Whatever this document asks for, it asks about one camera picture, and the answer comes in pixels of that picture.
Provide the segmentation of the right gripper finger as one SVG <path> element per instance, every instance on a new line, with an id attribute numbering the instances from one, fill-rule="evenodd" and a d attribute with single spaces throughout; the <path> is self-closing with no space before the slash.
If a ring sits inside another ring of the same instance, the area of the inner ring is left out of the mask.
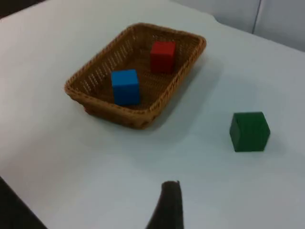
<path id="1" fill-rule="evenodd" d="M 183 229 L 183 199 L 179 181 L 165 181 L 147 229 Z"/>

